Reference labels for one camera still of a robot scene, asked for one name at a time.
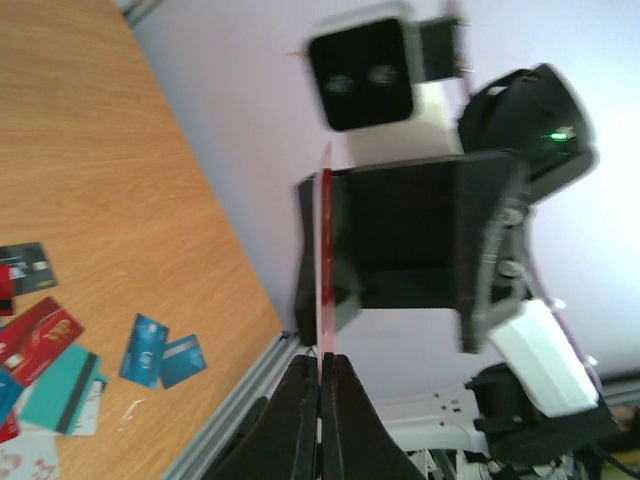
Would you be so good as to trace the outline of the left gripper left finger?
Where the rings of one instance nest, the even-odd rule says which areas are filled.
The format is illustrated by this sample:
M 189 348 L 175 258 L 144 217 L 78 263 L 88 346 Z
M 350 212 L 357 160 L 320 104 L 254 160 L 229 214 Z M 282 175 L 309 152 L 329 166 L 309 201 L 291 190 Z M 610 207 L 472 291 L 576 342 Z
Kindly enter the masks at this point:
M 256 424 L 211 479 L 314 479 L 319 382 L 315 357 L 290 362 Z

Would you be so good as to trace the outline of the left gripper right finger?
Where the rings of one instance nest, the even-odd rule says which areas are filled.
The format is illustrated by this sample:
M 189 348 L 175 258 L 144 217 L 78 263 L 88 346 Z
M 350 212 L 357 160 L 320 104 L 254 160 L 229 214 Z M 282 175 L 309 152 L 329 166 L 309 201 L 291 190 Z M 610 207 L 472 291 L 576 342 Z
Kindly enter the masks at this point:
M 320 403 L 322 478 L 424 477 L 388 434 L 347 356 L 324 355 Z

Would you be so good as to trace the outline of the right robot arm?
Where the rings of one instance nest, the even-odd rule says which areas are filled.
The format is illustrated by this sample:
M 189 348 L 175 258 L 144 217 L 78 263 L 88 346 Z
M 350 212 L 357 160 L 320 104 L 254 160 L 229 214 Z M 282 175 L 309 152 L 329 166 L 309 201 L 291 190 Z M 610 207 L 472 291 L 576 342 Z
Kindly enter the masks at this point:
M 340 305 L 451 308 L 462 348 L 490 341 L 504 362 L 470 382 L 479 417 L 464 441 L 439 427 L 436 450 L 485 456 L 511 469 L 535 468 L 589 447 L 615 429 L 595 376 L 542 294 L 526 246 L 530 205 L 580 175 L 593 159 L 589 129 L 549 64 L 513 71 L 477 92 L 458 125 L 464 152 L 443 161 L 342 170 L 329 178 L 334 284 Z M 443 225 L 417 269 L 356 257 L 359 195 L 370 223 Z

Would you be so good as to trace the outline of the red card bottom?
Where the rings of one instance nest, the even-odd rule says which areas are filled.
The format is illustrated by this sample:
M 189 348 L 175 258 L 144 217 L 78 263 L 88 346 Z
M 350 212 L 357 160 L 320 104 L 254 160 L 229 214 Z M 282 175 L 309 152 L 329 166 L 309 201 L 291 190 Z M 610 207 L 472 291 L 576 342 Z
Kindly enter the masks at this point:
M 332 144 L 322 153 L 314 177 L 314 266 L 316 281 L 316 335 L 319 361 L 335 349 L 336 302 L 333 285 Z

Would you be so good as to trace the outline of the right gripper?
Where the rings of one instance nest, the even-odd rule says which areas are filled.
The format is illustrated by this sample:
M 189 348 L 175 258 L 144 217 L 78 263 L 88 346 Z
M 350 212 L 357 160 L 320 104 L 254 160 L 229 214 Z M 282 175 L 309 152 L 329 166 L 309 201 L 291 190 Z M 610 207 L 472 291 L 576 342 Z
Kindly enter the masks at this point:
M 333 284 L 347 318 L 362 309 L 449 309 L 462 351 L 526 298 L 498 265 L 524 255 L 529 169 L 513 151 L 484 151 L 335 171 L 331 178 Z

